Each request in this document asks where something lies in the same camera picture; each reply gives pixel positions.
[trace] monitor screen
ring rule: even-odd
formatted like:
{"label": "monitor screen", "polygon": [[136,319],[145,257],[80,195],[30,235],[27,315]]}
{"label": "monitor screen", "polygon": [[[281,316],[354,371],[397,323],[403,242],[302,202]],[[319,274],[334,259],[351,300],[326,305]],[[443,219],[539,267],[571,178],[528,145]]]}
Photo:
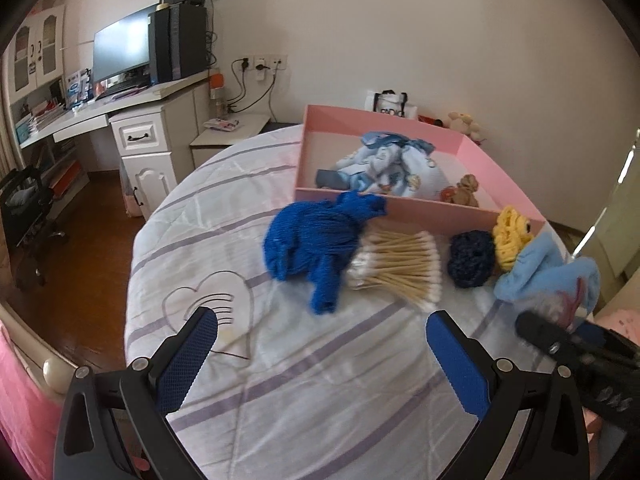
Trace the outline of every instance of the monitor screen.
{"label": "monitor screen", "polygon": [[149,6],[95,33],[94,81],[149,63],[148,16],[154,10]]}

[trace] pink box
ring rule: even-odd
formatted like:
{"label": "pink box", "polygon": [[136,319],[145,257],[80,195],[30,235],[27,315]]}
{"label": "pink box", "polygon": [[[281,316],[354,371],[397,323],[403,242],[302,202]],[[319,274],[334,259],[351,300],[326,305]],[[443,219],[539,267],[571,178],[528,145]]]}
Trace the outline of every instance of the pink box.
{"label": "pink box", "polygon": [[545,224],[545,218],[516,183],[463,134],[386,114],[331,106],[306,107],[295,200],[334,200],[340,191],[317,189],[316,171],[330,170],[339,159],[359,149],[360,137],[370,131],[431,142],[436,147],[431,158],[452,186],[466,173],[473,173],[480,184],[475,193],[479,208],[386,195],[388,220],[453,236],[474,229],[490,231],[500,211],[512,205],[531,220],[533,234]]}

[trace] yellow crocheted item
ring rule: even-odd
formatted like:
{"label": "yellow crocheted item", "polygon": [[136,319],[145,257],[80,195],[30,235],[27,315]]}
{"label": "yellow crocheted item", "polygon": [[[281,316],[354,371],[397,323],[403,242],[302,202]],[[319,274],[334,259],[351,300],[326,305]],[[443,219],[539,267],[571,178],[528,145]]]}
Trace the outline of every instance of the yellow crocheted item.
{"label": "yellow crocheted item", "polygon": [[506,272],[513,269],[520,251],[533,240],[529,219],[512,206],[505,207],[494,227],[495,257]]}

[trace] white bedsheet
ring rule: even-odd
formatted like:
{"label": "white bedsheet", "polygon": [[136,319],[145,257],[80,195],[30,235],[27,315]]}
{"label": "white bedsheet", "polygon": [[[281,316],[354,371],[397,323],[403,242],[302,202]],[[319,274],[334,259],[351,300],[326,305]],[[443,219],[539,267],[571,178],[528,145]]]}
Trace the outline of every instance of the white bedsheet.
{"label": "white bedsheet", "polygon": [[[476,419],[428,348],[425,315],[383,292],[344,290],[335,315],[315,316],[311,285],[274,282],[264,267],[264,234],[292,200],[301,131],[219,153],[152,215],[134,244],[127,362],[206,304],[231,323],[168,420],[209,479],[437,478]],[[531,369],[536,357],[492,283],[459,290],[444,275],[439,306],[494,357]]]}

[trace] dark blue crocheted item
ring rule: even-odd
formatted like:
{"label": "dark blue crocheted item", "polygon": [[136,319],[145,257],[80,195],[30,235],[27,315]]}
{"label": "dark blue crocheted item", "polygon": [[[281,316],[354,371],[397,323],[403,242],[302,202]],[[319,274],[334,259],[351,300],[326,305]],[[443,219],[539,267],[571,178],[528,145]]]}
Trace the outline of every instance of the dark blue crocheted item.
{"label": "dark blue crocheted item", "polygon": [[156,409],[162,416],[182,406],[217,337],[218,318],[207,309],[158,381]]}
{"label": "dark blue crocheted item", "polygon": [[335,203],[296,202],[273,219],[264,238],[264,262],[271,276],[286,280],[306,272],[316,285],[310,306],[316,314],[334,312],[340,274],[358,247],[367,220],[386,214],[386,199],[349,191]]}
{"label": "dark blue crocheted item", "polygon": [[427,320],[426,335],[460,404],[467,413],[482,420],[490,405],[486,379],[437,312]]}
{"label": "dark blue crocheted item", "polygon": [[482,286],[494,272],[495,244],[491,233],[469,231],[451,239],[449,276],[460,288]]}

